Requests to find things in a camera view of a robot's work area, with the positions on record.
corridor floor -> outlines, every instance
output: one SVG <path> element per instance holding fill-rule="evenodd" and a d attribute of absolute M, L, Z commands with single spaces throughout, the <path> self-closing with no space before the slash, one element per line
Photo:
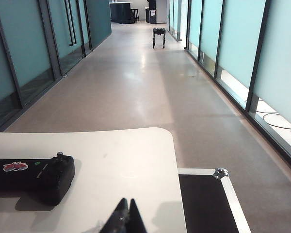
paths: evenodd
<path fill-rule="evenodd" d="M 152 28 L 112 24 L 112 35 L 6 132 L 162 127 L 178 167 L 229 170 L 252 232 L 291 233 L 289 167 L 171 35 L 164 50 L 159 36 L 152 49 Z"/>

black handle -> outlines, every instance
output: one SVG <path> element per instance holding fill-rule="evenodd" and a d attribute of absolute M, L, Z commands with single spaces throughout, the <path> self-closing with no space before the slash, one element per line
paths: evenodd
<path fill-rule="evenodd" d="M 71 33 L 71 25 L 70 25 L 69 13 L 68 13 L 67 1 L 64 0 L 64 2 L 65 2 L 65 8 L 66 8 L 66 14 L 67 14 L 67 21 L 68 21 L 68 26 L 69 26 L 70 39 L 71 39 L 71 44 L 69 44 L 69 45 L 70 46 L 73 46 L 73 39 L 72 39 L 72 33 Z"/>
<path fill-rule="evenodd" d="M 70 16 L 71 16 L 72 31 L 73 31 L 73 37 L 74 37 L 73 44 L 76 44 L 77 43 L 76 31 L 74 29 L 74 23 L 73 23 L 73 16 L 72 16 L 72 10 L 71 10 L 71 2 L 70 2 L 70 0 L 68 0 L 68 3 L 69 3 L 69 10 L 70 10 Z"/>

red sticker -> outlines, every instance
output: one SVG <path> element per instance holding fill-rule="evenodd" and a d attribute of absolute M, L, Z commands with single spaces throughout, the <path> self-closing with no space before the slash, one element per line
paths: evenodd
<path fill-rule="evenodd" d="M 3 167 L 3 171 L 23 171 L 28 168 L 28 165 L 22 162 L 12 162 L 11 164 L 3 165 Z"/>

black cable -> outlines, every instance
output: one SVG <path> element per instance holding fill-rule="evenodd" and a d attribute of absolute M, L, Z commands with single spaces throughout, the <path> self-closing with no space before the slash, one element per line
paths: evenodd
<path fill-rule="evenodd" d="M 265 114 L 268 114 L 268 113 L 278 113 L 278 112 L 262 112 L 262 111 L 258 111 L 258 110 L 256 110 L 256 112 L 257 113 L 265 113 Z"/>
<path fill-rule="evenodd" d="M 267 115 L 279 115 L 279 116 L 280 116 L 279 113 L 267 113 L 267 114 L 265 114 L 265 115 L 263 116 L 263 120 L 265 120 L 264 118 L 265 118 Z M 282 127 L 282 126 L 278 126 L 278 125 L 270 124 L 270 123 L 268 123 L 266 120 L 265 120 L 265 122 L 266 122 L 267 124 L 269 124 L 269 125 L 271 125 L 271 126 L 274 126 L 274 127 L 277 127 L 277 128 L 281 128 L 281 129 L 285 129 L 285 130 L 291 130 L 291 128 L 287 128 L 287 127 Z"/>

black trash bin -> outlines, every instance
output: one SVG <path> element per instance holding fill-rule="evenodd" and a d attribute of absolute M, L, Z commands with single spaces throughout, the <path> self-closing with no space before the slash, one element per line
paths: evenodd
<path fill-rule="evenodd" d="M 150 11 L 149 11 L 149 8 L 146 8 L 146 9 L 145 9 L 145 21 L 146 21 L 147 23 L 150 22 Z"/>
<path fill-rule="evenodd" d="M 150 24 L 156 24 L 156 10 L 150 10 Z"/>

